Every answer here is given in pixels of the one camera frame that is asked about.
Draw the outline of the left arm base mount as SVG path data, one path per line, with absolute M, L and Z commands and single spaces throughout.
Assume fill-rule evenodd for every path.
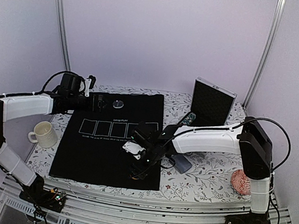
M 19 198 L 26 202 L 57 213 L 62 212 L 66 197 L 67 194 L 64 191 L 59 191 L 57 188 L 46 190 L 43 187 L 25 187 L 19 195 Z

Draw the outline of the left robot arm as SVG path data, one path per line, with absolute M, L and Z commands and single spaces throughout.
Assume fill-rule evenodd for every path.
M 25 196 L 35 205 L 55 203 L 54 194 L 46 191 L 44 179 L 33 171 L 6 143 L 3 124 L 9 120 L 34 115 L 66 114 L 68 111 L 101 112 L 104 96 L 88 94 L 61 95 L 56 92 L 12 93 L 0 95 L 0 168 L 23 188 Z

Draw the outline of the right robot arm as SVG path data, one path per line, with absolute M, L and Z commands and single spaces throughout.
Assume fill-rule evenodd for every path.
M 228 215 L 225 224 L 271 224 L 269 204 L 272 186 L 272 142 L 259 125 L 259 119 L 246 117 L 227 126 L 192 127 L 167 125 L 152 131 L 144 122 L 132 131 L 131 140 L 122 148 L 136 157 L 130 168 L 133 179 L 144 179 L 163 156 L 192 152 L 222 152 L 239 155 L 250 181 L 251 208 L 246 214 Z

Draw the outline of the clear acrylic dealer button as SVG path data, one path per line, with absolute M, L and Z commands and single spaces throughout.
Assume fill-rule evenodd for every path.
M 112 107 L 115 109 L 121 109 L 121 108 L 123 108 L 123 106 L 124 106 L 124 103 L 121 100 L 115 100 L 112 105 Z

